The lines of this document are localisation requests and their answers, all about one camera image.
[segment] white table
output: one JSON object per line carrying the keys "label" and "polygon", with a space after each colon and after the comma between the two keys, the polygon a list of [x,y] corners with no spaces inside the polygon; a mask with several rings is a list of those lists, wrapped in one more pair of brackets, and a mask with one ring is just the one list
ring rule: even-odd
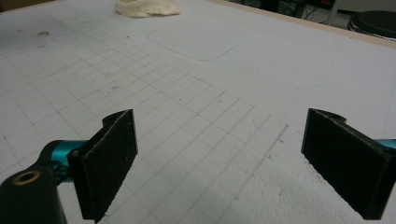
{"label": "white table", "polygon": [[365,223],[301,154],[306,112],[394,138],[395,43],[218,0],[140,20],[114,4],[0,15],[0,180],[133,108],[139,155],[102,223]]}

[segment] brass screw hole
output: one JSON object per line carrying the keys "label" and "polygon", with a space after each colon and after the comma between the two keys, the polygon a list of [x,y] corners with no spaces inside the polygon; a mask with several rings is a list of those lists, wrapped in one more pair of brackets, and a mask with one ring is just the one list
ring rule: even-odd
{"label": "brass screw hole", "polygon": [[22,186],[37,180],[40,177],[40,175],[41,173],[38,171],[28,171],[15,177],[12,180],[12,183],[16,186]]}

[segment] beige object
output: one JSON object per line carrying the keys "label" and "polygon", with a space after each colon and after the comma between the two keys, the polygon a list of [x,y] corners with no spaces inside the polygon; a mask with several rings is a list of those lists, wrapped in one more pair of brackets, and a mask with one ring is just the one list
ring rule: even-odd
{"label": "beige object", "polygon": [[117,0],[116,10],[123,16],[137,18],[180,14],[172,0]]}

